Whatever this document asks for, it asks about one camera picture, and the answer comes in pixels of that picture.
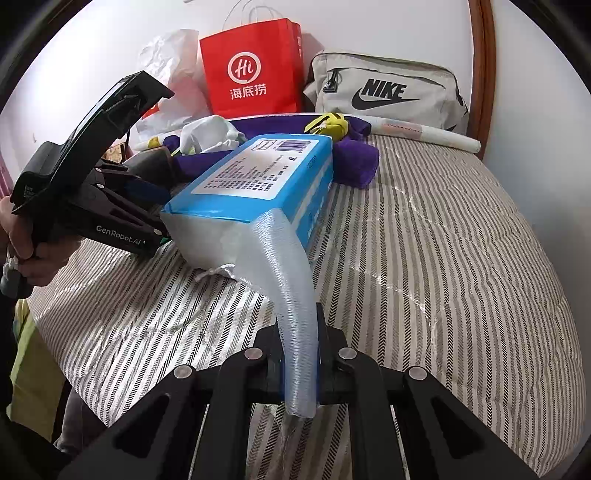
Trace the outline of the left hand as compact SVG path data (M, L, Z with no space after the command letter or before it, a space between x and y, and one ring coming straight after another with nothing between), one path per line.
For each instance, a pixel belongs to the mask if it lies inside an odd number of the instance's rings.
M14 215L12 207L8 196L1 199L1 255L4 256L11 245L19 258L19 272L30 285L45 287L67 265L83 238L65 235L34 246L32 225L27 219Z

